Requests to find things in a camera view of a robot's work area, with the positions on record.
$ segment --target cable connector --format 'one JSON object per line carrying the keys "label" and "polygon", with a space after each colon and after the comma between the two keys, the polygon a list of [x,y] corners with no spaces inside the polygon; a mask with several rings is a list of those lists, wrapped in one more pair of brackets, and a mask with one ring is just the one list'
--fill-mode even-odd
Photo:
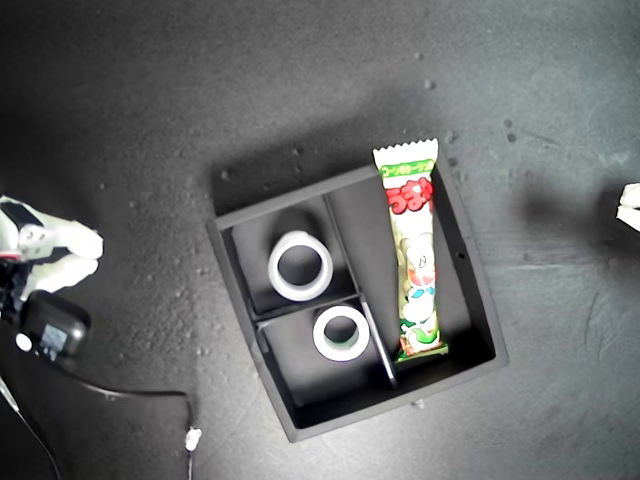
{"label": "cable connector", "polygon": [[193,452],[198,447],[198,442],[202,436],[202,430],[190,427],[187,436],[184,439],[184,448],[187,452]]}

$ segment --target candy bar package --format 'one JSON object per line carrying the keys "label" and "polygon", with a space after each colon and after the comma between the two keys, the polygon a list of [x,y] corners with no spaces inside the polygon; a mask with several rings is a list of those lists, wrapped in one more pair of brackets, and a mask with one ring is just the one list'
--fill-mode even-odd
{"label": "candy bar package", "polygon": [[396,361],[445,354],[435,308],[431,172],[438,141],[425,140],[373,151],[389,202],[398,257],[400,352]]}

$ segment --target white fingertip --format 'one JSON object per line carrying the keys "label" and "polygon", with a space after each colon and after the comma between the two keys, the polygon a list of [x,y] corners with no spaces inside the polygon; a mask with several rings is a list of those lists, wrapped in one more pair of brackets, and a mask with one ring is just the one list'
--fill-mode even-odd
{"label": "white fingertip", "polygon": [[28,296],[33,290],[53,293],[64,287],[72,287],[97,269],[97,260],[88,260],[76,255],[67,255],[55,263],[35,265],[31,270],[23,297]]}
{"label": "white fingertip", "polygon": [[623,207],[640,208],[640,183],[632,183],[624,187],[620,197]]}
{"label": "white fingertip", "polygon": [[618,207],[618,215],[616,217],[640,232],[640,210],[634,210],[630,207]]}
{"label": "white fingertip", "polygon": [[68,222],[59,228],[58,236],[64,244],[61,246],[66,246],[71,253],[79,257],[92,260],[102,257],[104,240],[97,232],[81,223]]}

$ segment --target cartoon character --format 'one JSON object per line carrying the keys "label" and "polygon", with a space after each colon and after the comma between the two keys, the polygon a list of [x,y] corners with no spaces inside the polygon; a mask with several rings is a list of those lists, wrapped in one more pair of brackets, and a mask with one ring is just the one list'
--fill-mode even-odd
{"label": "cartoon character", "polygon": [[424,232],[415,245],[405,242],[407,278],[402,285],[406,296],[401,306],[402,331],[414,352],[438,345],[440,334],[435,314],[435,258],[433,235]]}

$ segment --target black device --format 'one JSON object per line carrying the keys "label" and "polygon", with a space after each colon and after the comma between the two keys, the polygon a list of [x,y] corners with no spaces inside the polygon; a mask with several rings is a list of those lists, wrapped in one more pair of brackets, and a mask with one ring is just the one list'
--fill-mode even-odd
{"label": "black device", "polygon": [[64,298],[36,290],[20,313],[21,332],[51,361],[74,356],[91,327],[89,314]]}

